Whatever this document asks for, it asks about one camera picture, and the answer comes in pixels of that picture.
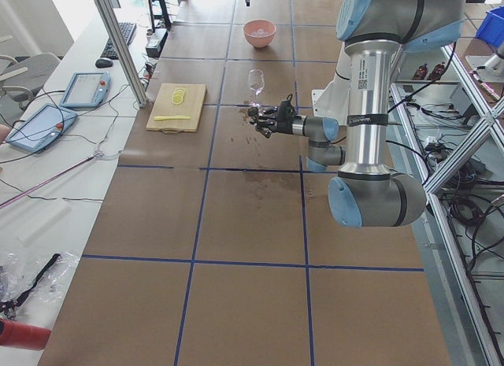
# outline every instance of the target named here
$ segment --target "yellow knife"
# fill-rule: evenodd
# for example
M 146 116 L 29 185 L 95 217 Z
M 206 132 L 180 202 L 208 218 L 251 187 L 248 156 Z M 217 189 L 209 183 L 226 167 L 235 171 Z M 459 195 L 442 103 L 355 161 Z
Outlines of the yellow knife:
M 155 116 L 154 120 L 190 120 L 189 116 Z

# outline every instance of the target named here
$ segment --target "wine glass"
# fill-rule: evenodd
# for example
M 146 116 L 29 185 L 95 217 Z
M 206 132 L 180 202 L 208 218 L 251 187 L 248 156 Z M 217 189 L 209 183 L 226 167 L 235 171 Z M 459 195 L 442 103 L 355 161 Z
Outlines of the wine glass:
M 250 103 L 250 106 L 261 107 L 258 102 L 258 95 L 265 87 L 265 74 L 260 69 L 252 69 L 249 71 L 249 88 L 254 91 L 255 100 Z

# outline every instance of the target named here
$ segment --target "black mouse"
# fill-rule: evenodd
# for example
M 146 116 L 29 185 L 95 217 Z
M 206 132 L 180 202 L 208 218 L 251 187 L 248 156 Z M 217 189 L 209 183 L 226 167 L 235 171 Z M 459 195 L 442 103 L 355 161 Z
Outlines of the black mouse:
M 113 66 L 113 61 L 112 59 L 109 59 L 107 57 L 100 57 L 96 60 L 94 65 L 96 66 L 96 68 L 108 68 Z

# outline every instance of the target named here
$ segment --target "red cylinder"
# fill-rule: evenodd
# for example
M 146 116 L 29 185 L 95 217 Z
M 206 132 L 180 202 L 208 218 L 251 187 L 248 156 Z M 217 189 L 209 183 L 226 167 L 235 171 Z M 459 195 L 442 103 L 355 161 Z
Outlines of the red cylinder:
M 0 346 L 27 350 L 43 350 L 50 330 L 17 321 L 0 319 Z

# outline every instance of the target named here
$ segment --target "white desk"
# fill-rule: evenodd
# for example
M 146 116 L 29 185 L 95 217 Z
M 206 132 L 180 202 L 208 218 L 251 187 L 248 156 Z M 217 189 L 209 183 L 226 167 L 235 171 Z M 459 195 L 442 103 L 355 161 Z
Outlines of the white desk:
M 118 13 L 119 20 L 123 20 L 122 16 L 127 16 L 127 14 Z M 137 13 L 133 17 L 124 18 L 128 21 L 137 21 L 139 18 L 141 21 L 137 27 L 135 39 L 129 47 L 138 71 L 146 60 L 145 28 L 141 23 L 146 23 L 147 17 L 141 17 Z M 64 90 L 74 72 L 107 71 L 111 75 L 111 86 L 106 100 L 116 95 L 125 84 L 128 84 L 119 61 L 114 61 L 112 68 L 95 67 L 95 60 L 100 56 L 107 39 L 108 35 L 101 18 L 95 18 L 47 81 L 45 91 Z M 62 95 L 52 94 L 51 97 L 59 103 Z M 47 96 L 36 99 L 23 115 L 23 119 L 28 118 L 42 105 L 49 102 L 51 100 Z M 138 109 L 129 87 L 113 99 L 111 104 L 119 114 L 108 139 L 101 147 L 106 155 L 114 155 L 122 150 Z M 104 105 L 79 117 L 66 134 L 83 135 L 93 142 L 98 142 L 103 139 L 116 115 L 109 105 Z M 0 172 L 0 178 L 21 190 L 27 190 L 82 161 L 93 154 L 94 149 L 94 144 L 81 137 L 64 136 L 40 155 L 1 165 L 3 171 Z M 0 161 L 24 155 L 26 153 L 11 145 L 0 146 Z M 116 166 L 117 158 L 107 161 L 90 161 L 32 194 L 59 198 L 58 200 L 22 198 L 1 210 L 0 264 L 5 264 L 3 259 L 8 253 L 13 253 L 14 257 L 19 257 L 19 265 L 28 265 L 25 269 L 25 277 L 29 281 L 35 277 L 52 254 L 70 253 L 72 255 L 64 255 L 63 260 L 67 261 L 67 264 L 55 265 L 54 272 L 57 274 L 66 270 L 66 273 L 57 280 L 56 292 L 51 295 L 37 294 L 35 291 L 18 310 L 17 319 L 21 323 L 52 328 L 63 303 L 62 297 L 66 294 L 78 258 L 82 254 L 100 210 L 100 201 L 63 201 L 61 198 L 103 199 Z M 0 183 L 0 201 L 6 201 L 17 193 L 13 188 Z M 0 364 L 37 365 L 41 355 L 42 352 L 0 346 Z

